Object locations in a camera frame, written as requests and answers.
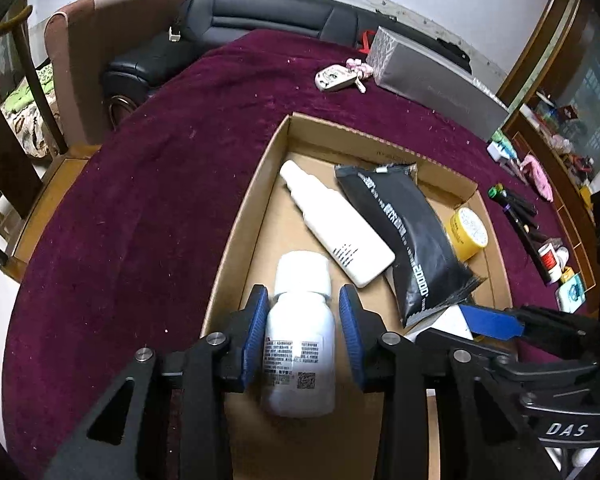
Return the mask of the small white pill bottle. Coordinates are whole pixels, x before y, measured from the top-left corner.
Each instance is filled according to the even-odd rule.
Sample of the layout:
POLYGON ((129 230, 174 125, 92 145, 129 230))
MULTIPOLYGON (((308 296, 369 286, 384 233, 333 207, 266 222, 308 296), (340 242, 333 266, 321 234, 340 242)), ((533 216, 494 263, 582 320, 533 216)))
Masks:
POLYGON ((334 410, 336 336, 330 298, 325 256, 295 250, 279 258, 262 356, 265 411, 312 418, 334 410))

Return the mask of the pink cloth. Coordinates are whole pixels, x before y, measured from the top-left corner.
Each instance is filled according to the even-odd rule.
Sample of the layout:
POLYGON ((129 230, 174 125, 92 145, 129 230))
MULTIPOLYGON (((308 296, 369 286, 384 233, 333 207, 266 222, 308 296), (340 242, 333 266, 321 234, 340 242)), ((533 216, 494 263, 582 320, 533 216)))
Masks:
POLYGON ((532 154, 527 154, 520 163, 520 169, 522 173, 531 180, 531 183, 539 196, 547 203, 553 203, 553 189, 540 162, 532 154))

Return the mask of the teal tissue pack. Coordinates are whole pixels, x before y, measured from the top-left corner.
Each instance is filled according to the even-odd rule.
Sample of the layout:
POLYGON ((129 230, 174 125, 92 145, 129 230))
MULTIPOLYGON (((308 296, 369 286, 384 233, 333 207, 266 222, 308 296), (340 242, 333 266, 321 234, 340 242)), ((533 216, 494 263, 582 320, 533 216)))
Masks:
POLYGON ((585 303, 585 290, 580 274, 574 274, 556 290, 559 310, 574 313, 585 303))

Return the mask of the brown upholstered chair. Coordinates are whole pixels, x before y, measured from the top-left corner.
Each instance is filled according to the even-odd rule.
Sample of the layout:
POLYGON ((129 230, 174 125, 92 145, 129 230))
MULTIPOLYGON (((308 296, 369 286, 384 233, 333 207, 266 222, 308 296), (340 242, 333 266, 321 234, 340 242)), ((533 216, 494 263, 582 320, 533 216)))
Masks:
POLYGON ((110 131, 100 75, 117 55, 166 29, 184 0, 76 0, 47 20, 60 128, 68 145, 101 144, 110 131))

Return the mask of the wooden cabinet counter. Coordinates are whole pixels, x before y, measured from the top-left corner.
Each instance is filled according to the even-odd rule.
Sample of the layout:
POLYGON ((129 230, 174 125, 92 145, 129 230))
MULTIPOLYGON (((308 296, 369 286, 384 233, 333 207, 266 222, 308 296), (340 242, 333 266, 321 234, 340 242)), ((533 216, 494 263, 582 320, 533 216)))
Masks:
POLYGON ((508 105, 503 131, 543 167, 553 208, 582 278, 582 308, 596 315, 600 265, 592 196, 600 187, 600 6, 547 0, 498 97, 508 105))

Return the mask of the white key fob charm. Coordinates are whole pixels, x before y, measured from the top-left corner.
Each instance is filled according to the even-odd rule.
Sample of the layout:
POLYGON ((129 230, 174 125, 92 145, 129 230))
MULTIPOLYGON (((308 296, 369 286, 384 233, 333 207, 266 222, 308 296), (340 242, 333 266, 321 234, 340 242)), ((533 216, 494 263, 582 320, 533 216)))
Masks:
POLYGON ((321 92, 335 92, 355 87, 365 94, 364 81, 373 76, 373 73, 373 67, 359 58, 348 58, 343 65, 334 64, 320 70, 314 77, 314 84, 321 92))

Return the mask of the white paper card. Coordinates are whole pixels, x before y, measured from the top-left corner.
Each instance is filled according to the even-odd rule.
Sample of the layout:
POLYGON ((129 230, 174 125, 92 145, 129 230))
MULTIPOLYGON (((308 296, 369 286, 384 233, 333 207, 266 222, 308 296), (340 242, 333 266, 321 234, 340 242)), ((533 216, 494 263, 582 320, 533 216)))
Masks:
POLYGON ((474 339, 459 306, 449 306, 439 312, 429 315, 428 318, 423 318, 409 328, 404 337, 409 341, 414 342, 418 334, 425 330, 429 330, 430 328, 467 340, 474 339))

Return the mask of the green cloth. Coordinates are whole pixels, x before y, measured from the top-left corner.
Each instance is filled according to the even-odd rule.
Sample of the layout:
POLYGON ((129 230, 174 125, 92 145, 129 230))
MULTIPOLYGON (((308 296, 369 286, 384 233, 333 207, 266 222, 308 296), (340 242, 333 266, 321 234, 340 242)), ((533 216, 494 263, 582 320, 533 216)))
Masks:
POLYGON ((496 130, 491 140, 498 144, 498 146, 507 154, 507 157, 511 160, 517 159, 518 154, 513 146, 513 143, 509 141, 509 138, 501 132, 500 129, 496 130))

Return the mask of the black pen green cap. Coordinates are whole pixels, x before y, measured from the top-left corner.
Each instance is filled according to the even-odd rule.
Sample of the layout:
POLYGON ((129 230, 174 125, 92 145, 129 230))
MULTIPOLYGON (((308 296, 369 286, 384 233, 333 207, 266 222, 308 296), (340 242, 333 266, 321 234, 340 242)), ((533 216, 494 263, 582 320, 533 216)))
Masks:
POLYGON ((535 217, 538 214, 538 210, 532 203, 529 203, 528 200, 525 200, 520 195, 509 190, 501 183, 491 186, 488 189, 488 195, 491 200, 494 200, 494 202, 497 202, 502 206, 515 206, 531 217, 535 217))

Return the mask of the grey long gift box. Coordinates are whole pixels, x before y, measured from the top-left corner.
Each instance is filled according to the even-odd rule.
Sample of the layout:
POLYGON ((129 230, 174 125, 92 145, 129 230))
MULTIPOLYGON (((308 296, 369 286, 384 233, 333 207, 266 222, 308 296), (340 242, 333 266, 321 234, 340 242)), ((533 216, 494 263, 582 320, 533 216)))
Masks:
POLYGON ((508 117, 507 107, 480 80, 385 27, 377 29, 366 63, 378 87, 434 110, 482 140, 508 117))

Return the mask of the yellow round tin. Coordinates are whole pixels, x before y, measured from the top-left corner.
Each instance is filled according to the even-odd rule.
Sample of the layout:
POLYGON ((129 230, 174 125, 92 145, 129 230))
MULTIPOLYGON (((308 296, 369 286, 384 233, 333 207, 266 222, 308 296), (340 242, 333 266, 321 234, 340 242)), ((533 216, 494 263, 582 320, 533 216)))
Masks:
POLYGON ((489 243, 486 227, 475 211, 460 207, 445 225, 458 260, 467 262, 481 252, 489 243))

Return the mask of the black foil packet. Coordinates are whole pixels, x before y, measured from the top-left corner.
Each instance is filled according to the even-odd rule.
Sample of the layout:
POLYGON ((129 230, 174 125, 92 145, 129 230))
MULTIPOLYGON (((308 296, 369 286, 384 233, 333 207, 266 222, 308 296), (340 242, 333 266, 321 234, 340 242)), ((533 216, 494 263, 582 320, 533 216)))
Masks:
POLYGON ((351 205, 396 255, 386 271, 403 327, 459 304, 483 278, 457 258, 443 224, 417 186, 415 164, 338 166, 351 205))

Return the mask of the white spray bottle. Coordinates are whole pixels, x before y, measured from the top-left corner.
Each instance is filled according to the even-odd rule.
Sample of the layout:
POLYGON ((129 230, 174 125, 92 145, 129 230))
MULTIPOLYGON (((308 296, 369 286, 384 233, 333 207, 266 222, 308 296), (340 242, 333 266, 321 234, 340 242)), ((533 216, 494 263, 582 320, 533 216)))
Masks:
POLYGON ((394 252, 338 191, 292 160, 283 163, 279 175, 306 226, 357 288, 393 263, 394 252))

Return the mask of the white charger adapter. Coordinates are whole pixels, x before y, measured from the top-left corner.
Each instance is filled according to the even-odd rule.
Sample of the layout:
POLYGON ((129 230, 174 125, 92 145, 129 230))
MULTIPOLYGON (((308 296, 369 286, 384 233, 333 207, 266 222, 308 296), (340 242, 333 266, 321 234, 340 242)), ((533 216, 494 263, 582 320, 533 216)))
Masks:
POLYGON ((496 162, 497 164, 502 159, 508 159, 506 151, 504 151, 502 149, 501 145, 496 142, 490 142, 488 144, 488 146, 486 147, 486 151, 488 152, 490 157, 493 159, 493 161, 496 162))

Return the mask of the black leather sofa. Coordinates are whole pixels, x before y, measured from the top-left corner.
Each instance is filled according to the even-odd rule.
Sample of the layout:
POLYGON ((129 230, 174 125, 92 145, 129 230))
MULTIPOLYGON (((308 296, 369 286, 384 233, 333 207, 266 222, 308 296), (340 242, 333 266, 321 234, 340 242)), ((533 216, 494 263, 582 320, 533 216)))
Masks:
POLYGON ((387 14, 336 0, 184 0, 165 32, 108 62, 100 81, 110 124, 119 125, 163 84, 198 58, 258 29, 293 34, 358 50, 388 28, 442 55, 466 72, 470 57, 387 14))

